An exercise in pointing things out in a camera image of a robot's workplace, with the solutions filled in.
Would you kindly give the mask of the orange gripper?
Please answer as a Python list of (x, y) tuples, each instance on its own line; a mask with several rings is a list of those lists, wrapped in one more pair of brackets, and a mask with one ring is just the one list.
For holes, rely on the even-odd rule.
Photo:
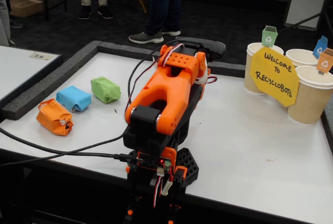
[(208, 68), (206, 54), (204, 52), (197, 52), (195, 57), (199, 61), (198, 75), (195, 80), (195, 84), (205, 85), (210, 75), (210, 69)]

